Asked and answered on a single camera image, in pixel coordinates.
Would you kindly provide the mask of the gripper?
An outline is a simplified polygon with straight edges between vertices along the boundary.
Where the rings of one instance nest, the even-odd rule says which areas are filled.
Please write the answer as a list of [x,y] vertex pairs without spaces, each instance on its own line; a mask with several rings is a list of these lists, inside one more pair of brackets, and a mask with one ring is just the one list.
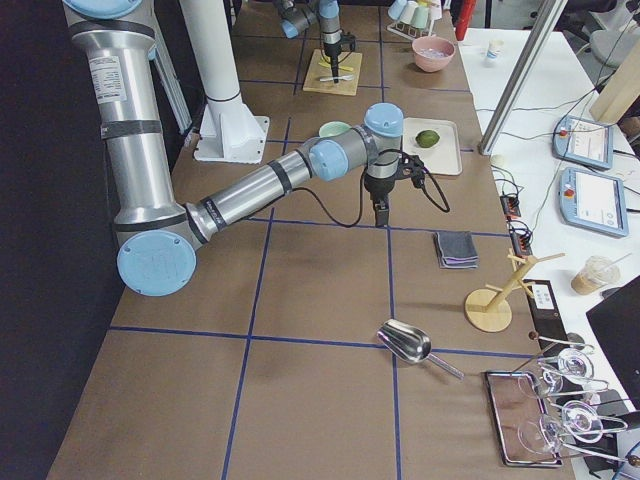
[[342,47],[340,43],[323,43],[324,59],[330,64],[331,81],[333,83],[338,83],[340,81],[339,57],[341,53]]
[[394,175],[377,178],[366,173],[364,176],[364,187],[373,203],[375,226],[377,228],[386,227],[389,223],[389,194],[394,189],[395,182]]

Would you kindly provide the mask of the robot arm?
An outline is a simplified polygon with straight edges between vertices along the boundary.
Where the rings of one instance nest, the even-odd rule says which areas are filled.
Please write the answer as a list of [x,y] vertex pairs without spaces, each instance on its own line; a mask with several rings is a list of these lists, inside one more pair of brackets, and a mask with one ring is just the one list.
[[131,290],[147,296],[178,291],[195,271],[197,250],[214,234],[311,178],[331,181],[361,168],[375,197],[391,190],[403,135],[399,107],[375,104],[346,132],[310,139],[264,162],[269,121],[252,114],[242,99],[225,9],[219,1],[185,1],[181,9],[207,102],[200,147],[206,159],[258,167],[195,204],[178,203],[150,67],[161,53],[153,3],[67,1],[63,8],[71,40],[85,52],[91,71],[120,201],[117,267]]
[[280,26],[287,38],[297,37],[315,23],[319,25],[323,51],[331,68],[331,79],[338,83],[343,33],[338,2],[320,0],[297,6],[294,1],[275,0],[272,4],[279,14]]

